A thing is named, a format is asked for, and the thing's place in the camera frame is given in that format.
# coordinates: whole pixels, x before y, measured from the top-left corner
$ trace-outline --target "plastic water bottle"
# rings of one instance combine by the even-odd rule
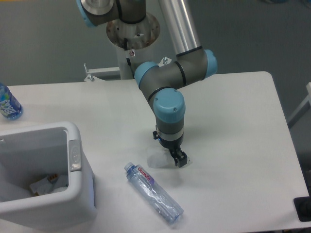
[[[0,83],[0,113],[9,120],[16,120],[23,114],[23,108],[9,88]]]
[[[184,212],[180,205],[140,165],[128,163],[124,169],[127,171],[126,177],[129,182],[169,224],[173,225]]]

